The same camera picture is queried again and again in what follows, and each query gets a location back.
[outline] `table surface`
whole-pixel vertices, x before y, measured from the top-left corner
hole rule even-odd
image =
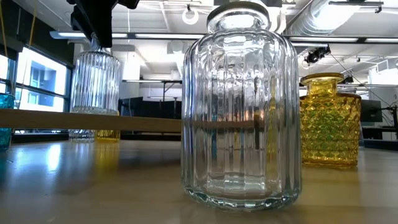
[[[226,212],[180,185],[180,143],[49,142],[0,154],[1,223],[397,223],[398,152],[362,149],[358,168],[303,167],[291,206]]]

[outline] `clear glass jar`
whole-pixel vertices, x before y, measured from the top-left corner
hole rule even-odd
[[[185,54],[182,185],[213,207],[279,208],[301,191],[299,77],[267,11],[231,2]]]
[[[93,34],[91,50],[81,53],[76,61],[70,112],[117,116],[120,81],[120,61],[102,48]],[[69,130],[71,141],[91,142],[94,138],[94,130]]]

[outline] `yellow glass vase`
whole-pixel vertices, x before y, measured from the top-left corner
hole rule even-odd
[[[302,162],[325,167],[358,163],[361,97],[337,93],[340,73],[318,73],[301,79],[308,95],[300,97]]]
[[[118,142],[120,140],[120,130],[96,130],[95,141]]]

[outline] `computer monitor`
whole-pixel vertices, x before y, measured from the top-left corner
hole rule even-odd
[[[361,122],[383,122],[380,101],[361,100],[361,106]]]

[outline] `wooden board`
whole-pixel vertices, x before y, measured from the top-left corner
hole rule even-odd
[[[181,121],[177,119],[0,109],[0,127],[180,133]]]

